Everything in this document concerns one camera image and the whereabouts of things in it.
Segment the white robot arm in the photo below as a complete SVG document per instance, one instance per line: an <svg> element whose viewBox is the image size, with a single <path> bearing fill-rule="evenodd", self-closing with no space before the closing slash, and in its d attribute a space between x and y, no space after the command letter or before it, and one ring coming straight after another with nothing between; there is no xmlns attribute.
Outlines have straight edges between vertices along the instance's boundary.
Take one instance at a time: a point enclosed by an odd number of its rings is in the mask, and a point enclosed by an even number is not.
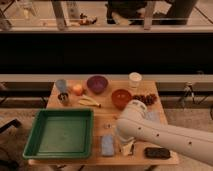
<svg viewBox="0 0 213 171"><path fill-rule="evenodd" d="M116 120L119 139L144 140L213 166L213 133L161 124L147 115L143 102L131 100Z"/></svg>

